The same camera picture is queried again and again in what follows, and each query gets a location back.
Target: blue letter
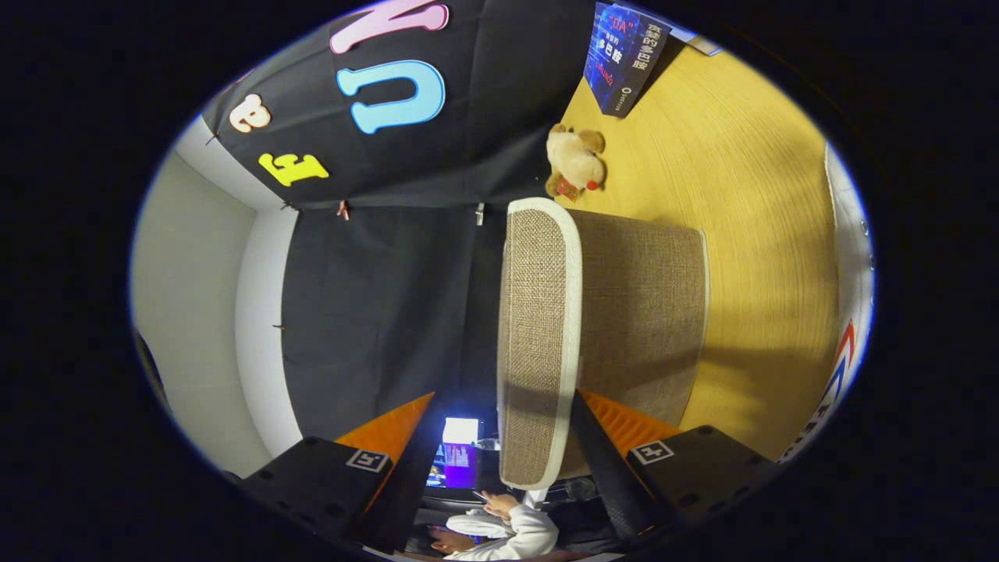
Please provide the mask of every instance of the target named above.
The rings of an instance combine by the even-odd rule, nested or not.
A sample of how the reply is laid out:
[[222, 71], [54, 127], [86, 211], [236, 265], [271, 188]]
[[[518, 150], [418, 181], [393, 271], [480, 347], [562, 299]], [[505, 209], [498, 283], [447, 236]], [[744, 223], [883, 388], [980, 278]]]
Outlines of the blue letter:
[[337, 85], [344, 95], [353, 96], [363, 86], [409, 78], [417, 86], [417, 94], [408, 100], [365, 105], [355, 103], [351, 115], [358, 128], [369, 135], [382, 127], [395, 127], [430, 121], [444, 107], [444, 78], [436, 68], [423, 61], [404, 60], [380, 64], [362, 70], [343, 69], [337, 72]]

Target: book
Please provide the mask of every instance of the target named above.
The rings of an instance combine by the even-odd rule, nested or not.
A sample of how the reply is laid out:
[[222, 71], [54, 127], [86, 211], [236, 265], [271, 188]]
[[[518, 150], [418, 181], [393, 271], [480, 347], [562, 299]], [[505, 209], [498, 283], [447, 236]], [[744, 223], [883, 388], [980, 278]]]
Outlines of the book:
[[672, 29], [620, 4], [597, 2], [583, 77], [604, 115], [624, 117]]
[[689, 29], [680, 27], [667, 19], [663, 19], [662, 17], [656, 16], [655, 14], [644, 11], [640, 6], [631, 5], [630, 2], [626, 1], [617, 2], [617, 4], [620, 6], [630, 8], [638, 13], [645, 14], [646, 16], [654, 20], [661, 21], [662, 23], [669, 26], [670, 37], [675, 37], [676, 39], [683, 41], [687, 45], [690, 45], [694, 49], [697, 49], [698, 51], [704, 53], [709, 57], [713, 57], [714, 55], [721, 52], [721, 47], [715, 45], [714, 43], [708, 41], [707, 39], [704, 39], [704, 37], [697, 35], [696, 33], [690, 31]]

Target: fabric texture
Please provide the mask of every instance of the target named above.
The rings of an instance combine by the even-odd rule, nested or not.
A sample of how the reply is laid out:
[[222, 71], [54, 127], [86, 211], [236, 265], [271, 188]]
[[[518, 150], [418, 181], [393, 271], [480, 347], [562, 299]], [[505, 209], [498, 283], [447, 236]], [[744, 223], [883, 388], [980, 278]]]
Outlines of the fabric texture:
[[569, 221], [561, 208], [545, 199], [519, 203], [528, 207], [511, 205], [507, 214], [500, 282], [499, 474], [510, 486], [538, 489], [554, 481], [568, 433], [565, 390], [574, 388], [576, 372], [566, 354], [574, 363], [579, 253], [574, 228], [567, 239], [557, 222]]
[[[663, 222], [569, 210], [582, 246], [578, 386], [678, 426], [703, 343], [701, 234]], [[589, 474], [575, 439], [559, 478]]]

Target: orange panel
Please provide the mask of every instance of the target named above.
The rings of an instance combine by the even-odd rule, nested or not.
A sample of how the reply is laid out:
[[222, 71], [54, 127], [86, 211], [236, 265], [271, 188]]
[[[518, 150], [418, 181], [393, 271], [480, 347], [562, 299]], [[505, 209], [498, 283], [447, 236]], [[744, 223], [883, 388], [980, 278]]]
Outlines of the orange panel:
[[385, 453], [394, 464], [398, 463], [433, 397], [433, 392], [421, 396], [413, 402], [373, 419], [337, 439], [336, 442], [355, 449]]
[[648, 417], [598, 394], [581, 389], [577, 389], [577, 392], [586, 401], [586, 405], [596, 416], [596, 420], [600, 422], [600, 426], [603, 427], [603, 431], [617, 448], [621, 458], [626, 457], [627, 452], [638, 445], [667, 439], [682, 433], [667, 423]]

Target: yellow letter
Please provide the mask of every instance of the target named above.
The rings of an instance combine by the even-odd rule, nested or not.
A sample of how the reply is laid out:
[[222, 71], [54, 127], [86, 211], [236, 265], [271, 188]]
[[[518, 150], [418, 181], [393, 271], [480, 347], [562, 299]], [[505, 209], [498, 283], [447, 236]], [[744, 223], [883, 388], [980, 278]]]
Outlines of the yellow letter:
[[260, 96], [250, 94], [229, 113], [229, 123], [241, 133], [249, 133], [254, 127], [266, 127], [271, 122], [271, 112], [262, 104]]
[[326, 168], [316, 160], [316, 157], [311, 154], [306, 154], [302, 157], [301, 162], [296, 162], [299, 159], [298, 156], [294, 154], [285, 154], [284, 156], [279, 156], [275, 158], [270, 154], [261, 154], [260, 162], [261, 166], [264, 166], [274, 179], [285, 186], [291, 187], [292, 182], [299, 181], [305, 178], [328, 178], [330, 174], [327, 173]]

